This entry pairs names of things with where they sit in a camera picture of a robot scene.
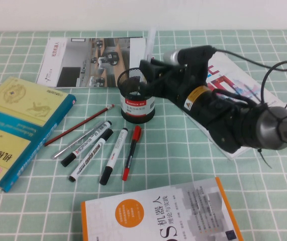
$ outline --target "pencil holder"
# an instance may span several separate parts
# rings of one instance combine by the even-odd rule
[[[118,88],[121,99],[121,115],[134,124],[142,124],[151,120],[155,114],[152,96],[141,96],[139,82],[145,78],[139,68],[131,68],[120,74]]]

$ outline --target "orange book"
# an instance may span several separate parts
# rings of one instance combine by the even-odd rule
[[[218,177],[81,204],[84,241],[243,241]]]

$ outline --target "textbook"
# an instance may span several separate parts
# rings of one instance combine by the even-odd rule
[[[10,77],[0,86],[0,188],[8,192],[76,102],[75,96]]]
[[[208,62],[208,76],[206,79],[207,86],[210,90],[215,88],[225,89],[232,93],[238,92],[238,94],[250,98],[251,100],[259,103],[257,98],[260,99],[260,88],[261,85],[246,74],[241,68],[239,68],[233,61],[231,61],[225,54],[216,53]],[[268,106],[285,106],[280,99],[275,95],[269,92],[267,89],[264,89],[264,99],[267,102]],[[187,115],[192,122],[199,127],[199,129],[205,133],[205,135],[211,140],[209,132],[197,121],[192,119]],[[241,147],[235,153],[228,153],[220,149],[223,154],[230,160],[238,157],[243,154],[250,148]]]
[[[54,88],[116,87],[139,67],[145,38],[49,38],[37,83]]]
[[[81,203],[84,241],[242,241],[218,177]]]

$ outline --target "marker cap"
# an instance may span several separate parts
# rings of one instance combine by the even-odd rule
[[[108,138],[110,138],[110,136],[113,134],[113,130],[111,130],[110,128],[107,129],[101,136],[102,139],[104,139],[105,141],[108,140]]]
[[[129,171],[130,171],[130,168],[125,168],[124,169],[124,173],[123,173],[123,177],[122,177],[122,180],[123,181],[126,181],[128,179],[128,175],[129,175]]]
[[[61,164],[63,165],[63,167],[67,167],[68,164],[70,164],[75,158],[76,155],[74,153],[71,153],[61,161]]]
[[[76,179],[73,178],[72,176],[69,176],[68,180],[71,181],[71,182],[75,182],[76,181]]]
[[[136,140],[137,142],[139,142],[139,139],[141,136],[141,130],[142,130],[141,127],[135,126],[133,136],[132,136],[133,140]]]
[[[100,179],[100,184],[101,185],[106,185],[108,183],[108,180],[110,178],[110,175],[111,175],[112,171],[113,171],[112,167],[109,167],[109,166],[105,167],[103,175],[102,175],[102,177]]]

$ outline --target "orange circle sticker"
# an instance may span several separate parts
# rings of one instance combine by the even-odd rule
[[[143,216],[143,206],[134,199],[120,202],[115,210],[115,218],[123,227],[135,227],[139,225],[143,220]]]

